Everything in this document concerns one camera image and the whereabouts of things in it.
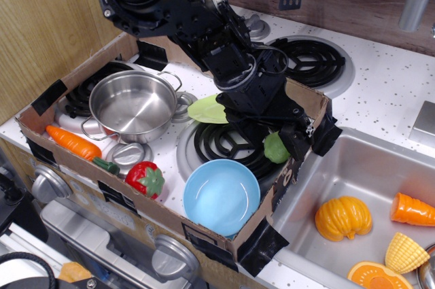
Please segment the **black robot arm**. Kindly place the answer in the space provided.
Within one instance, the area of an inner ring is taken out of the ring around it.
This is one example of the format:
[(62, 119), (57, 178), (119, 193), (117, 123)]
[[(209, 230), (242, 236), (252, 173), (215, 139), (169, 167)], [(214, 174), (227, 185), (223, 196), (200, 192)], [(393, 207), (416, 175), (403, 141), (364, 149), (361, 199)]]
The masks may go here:
[(302, 160), (313, 143), (305, 111), (285, 91), (287, 56), (254, 43), (244, 19), (227, 0), (99, 0), (115, 27), (138, 38), (168, 37), (219, 88), (227, 121), (260, 147), (276, 131)]

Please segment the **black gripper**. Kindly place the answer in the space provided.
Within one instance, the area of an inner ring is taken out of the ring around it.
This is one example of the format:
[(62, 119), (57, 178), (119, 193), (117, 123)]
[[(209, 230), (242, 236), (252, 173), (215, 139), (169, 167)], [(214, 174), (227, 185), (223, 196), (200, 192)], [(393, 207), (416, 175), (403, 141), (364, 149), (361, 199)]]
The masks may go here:
[(215, 51), (217, 102), (254, 148), (277, 127), (290, 156), (303, 161), (313, 143), (313, 121), (285, 92), (287, 56), (277, 49)]

